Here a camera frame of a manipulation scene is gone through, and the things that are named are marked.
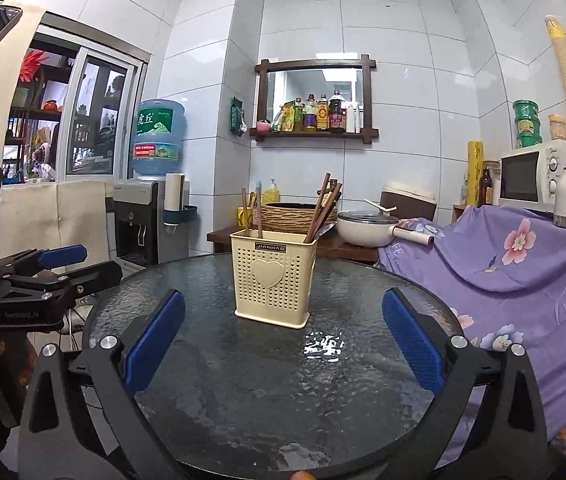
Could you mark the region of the paper cup holder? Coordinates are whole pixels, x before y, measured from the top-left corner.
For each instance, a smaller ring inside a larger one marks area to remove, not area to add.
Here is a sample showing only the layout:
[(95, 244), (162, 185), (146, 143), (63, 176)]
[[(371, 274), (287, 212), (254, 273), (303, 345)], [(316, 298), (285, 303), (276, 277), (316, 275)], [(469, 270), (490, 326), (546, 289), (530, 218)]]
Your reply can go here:
[(197, 207), (189, 204), (190, 183), (184, 174), (166, 174), (164, 189), (164, 226), (174, 231), (178, 226), (193, 222)]

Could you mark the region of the white frying pan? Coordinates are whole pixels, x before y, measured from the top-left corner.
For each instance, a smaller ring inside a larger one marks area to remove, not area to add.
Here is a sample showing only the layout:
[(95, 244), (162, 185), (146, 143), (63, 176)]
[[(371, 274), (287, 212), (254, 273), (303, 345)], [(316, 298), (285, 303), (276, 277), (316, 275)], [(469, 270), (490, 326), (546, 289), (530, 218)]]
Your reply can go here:
[(346, 243), (367, 248), (386, 247), (394, 240), (425, 246), (434, 242), (433, 234), (409, 230), (398, 218), (372, 211), (341, 211), (336, 229)]

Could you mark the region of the woven basket basin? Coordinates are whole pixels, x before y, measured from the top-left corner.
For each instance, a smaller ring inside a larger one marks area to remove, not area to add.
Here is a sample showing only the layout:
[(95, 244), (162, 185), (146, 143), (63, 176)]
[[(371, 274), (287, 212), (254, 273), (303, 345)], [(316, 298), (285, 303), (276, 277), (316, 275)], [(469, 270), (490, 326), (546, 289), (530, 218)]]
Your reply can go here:
[(315, 203), (269, 203), (261, 206), (264, 231), (306, 235), (315, 213)]

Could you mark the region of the green stacked bowls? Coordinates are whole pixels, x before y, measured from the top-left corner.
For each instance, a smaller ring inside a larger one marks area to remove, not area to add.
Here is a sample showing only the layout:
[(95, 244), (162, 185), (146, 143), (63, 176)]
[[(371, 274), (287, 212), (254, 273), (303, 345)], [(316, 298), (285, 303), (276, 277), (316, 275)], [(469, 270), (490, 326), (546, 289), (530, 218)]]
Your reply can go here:
[(512, 103), (514, 125), (516, 129), (516, 146), (528, 148), (541, 144), (538, 105), (532, 100), (517, 100)]

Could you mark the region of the white microwave oven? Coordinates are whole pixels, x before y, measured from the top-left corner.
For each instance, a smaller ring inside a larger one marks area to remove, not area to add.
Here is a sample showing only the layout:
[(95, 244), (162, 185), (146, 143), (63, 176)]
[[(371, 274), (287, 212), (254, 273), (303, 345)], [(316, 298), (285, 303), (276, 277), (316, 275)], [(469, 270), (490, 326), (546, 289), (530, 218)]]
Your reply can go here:
[(556, 189), (566, 168), (566, 141), (517, 148), (500, 159), (499, 204), (553, 212)]

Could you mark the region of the brown white rice cooker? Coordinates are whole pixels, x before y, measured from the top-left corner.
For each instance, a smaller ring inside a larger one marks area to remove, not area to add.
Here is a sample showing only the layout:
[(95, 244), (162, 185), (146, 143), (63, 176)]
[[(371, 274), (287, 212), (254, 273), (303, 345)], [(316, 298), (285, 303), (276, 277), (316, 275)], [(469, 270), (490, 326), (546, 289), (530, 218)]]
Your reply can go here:
[(434, 193), (395, 181), (387, 181), (383, 185), (379, 204), (384, 208), (393, 208), (393, 214), (399, 219), (433, 220), (437, 208)]

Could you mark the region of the yellow mug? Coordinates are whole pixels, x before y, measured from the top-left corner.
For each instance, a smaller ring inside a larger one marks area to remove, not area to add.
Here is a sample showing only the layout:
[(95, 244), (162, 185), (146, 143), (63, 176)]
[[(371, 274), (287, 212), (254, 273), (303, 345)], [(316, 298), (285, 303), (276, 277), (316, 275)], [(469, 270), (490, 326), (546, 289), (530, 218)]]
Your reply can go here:
[(252, 206), (236, 208), (236, 222), (240, 229), (250, 229), (254, 225), (254, 209)]

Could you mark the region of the blue water bottle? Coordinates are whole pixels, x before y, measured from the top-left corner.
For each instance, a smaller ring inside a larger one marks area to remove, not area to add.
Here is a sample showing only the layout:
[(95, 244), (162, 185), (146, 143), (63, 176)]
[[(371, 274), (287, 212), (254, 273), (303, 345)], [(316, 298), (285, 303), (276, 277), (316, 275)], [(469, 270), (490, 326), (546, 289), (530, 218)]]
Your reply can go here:
[(187, 120), (182, 104), (148, 100), (140, 104), (130, 144), (130, 171), (134, 178), (162, 178), (179, 174)]

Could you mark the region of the water dispenser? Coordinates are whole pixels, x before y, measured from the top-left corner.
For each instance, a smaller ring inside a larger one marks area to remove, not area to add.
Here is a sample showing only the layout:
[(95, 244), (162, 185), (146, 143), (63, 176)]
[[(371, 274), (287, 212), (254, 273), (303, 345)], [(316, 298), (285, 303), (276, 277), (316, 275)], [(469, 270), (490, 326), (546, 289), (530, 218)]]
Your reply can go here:
[(112, 191), (116, 261), (134, 273), (189, 256), (190, 226), (197, 207), (189, 184), (178, 209), (166, 208), (166, 179), (117, 181)]

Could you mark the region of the yellow soap dispenser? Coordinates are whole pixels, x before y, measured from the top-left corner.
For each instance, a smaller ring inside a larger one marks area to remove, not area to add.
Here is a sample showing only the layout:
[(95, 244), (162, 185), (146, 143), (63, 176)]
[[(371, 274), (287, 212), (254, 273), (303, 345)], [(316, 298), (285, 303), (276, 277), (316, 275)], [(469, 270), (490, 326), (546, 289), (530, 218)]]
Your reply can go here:
[(275, 180), (272, 179), (270, 185), (262, 193), (262, 203), (264, 204), (275, 204), (281, 202), (281, 193), (277, 188)]

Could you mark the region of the dark glass bottle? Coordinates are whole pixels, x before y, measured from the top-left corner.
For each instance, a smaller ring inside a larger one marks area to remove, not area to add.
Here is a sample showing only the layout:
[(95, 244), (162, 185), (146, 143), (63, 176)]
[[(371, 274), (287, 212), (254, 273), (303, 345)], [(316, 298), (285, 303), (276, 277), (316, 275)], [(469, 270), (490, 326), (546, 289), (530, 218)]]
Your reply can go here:
[(492, 204), (492, 191), (494, 190), (494, 185), (492, 184), (492, 175), (488, 167), (483, 169), (483, 173), (480, 180), (480, 195), (478, 195), (478, 206), (491, 205)]

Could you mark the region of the steel spoon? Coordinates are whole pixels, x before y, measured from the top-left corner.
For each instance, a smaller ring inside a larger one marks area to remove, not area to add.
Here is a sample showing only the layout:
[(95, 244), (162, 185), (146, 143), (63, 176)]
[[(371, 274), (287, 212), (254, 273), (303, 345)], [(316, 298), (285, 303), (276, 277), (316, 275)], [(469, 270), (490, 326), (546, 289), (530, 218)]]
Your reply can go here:
[(323, 235), (329, 233), (334, 228), (334, 226), (336, 226), (335, 222), (323, 224), (323, 226), (321, 226), (321, 228), (315, 233), (315, 237), (313, 239), (319, 240), (320, 237), (323, 237)]

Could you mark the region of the brown wooden chopstick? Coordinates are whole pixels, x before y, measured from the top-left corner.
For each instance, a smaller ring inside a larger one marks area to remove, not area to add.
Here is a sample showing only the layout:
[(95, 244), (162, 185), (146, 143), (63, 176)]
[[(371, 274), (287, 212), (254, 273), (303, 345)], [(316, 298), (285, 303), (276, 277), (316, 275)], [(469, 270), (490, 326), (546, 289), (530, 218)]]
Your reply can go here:
[(315, 210), (313, 211), (312, 218), (311, 218), (311, 221), (310, 221), (310, 224), (309, 224), (309, 228), (308, 228), (307, 234), (304, 238), (305, 244), (311, 243), (311, 241), (313, 239), (313, 232), (315, 232), (315, 222), (317, 222), (317, 220), (318, 220), (318, 218), (321, 214), (323, 197), (324, 197), (325, 193), (327, 191), (329, 191), (330, 179), (331, 179), (331, 174), (329, 172), (327, 172), (325, 174), (324, 178), (323, 178), (321, 188), (318, 192), (318, 199), (317, 199), (317, 202), (315, 203)]
[(337, 200), (341, 197), (341, 182), (336, 179), (330, 179), (329, 191), (327, 191), (323, 197), (321, 214), (315, 222), (315, 232), (313, 232), (313, 237), (315, 233), (323, 226), (326, 222), (327, 217), (334, 208)]

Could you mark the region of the yellow roll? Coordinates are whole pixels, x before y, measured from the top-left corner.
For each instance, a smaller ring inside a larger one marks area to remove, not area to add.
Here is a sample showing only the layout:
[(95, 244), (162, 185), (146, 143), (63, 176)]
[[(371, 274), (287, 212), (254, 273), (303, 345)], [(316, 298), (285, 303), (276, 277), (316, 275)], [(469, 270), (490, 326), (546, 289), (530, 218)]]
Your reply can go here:
[(480, 200), (481, 177), (483, 174), (484, 144), (482, 141), (468, 142), (468, 184), (466, 203), (476, 206)]

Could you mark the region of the purple floral cloth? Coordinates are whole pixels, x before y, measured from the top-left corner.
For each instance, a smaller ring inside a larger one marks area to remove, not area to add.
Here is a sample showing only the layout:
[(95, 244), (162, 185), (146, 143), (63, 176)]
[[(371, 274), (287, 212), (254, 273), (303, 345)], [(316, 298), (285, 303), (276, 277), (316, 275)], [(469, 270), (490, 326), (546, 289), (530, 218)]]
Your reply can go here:
[(379, 264), (443, 300), (473, 346), (526, 349), (550, 445), (566, 455), (566, 229), (500, 206), (470, 207), (449, 226), (402, 226), (431, 235), (432, 244), (393, 240)]

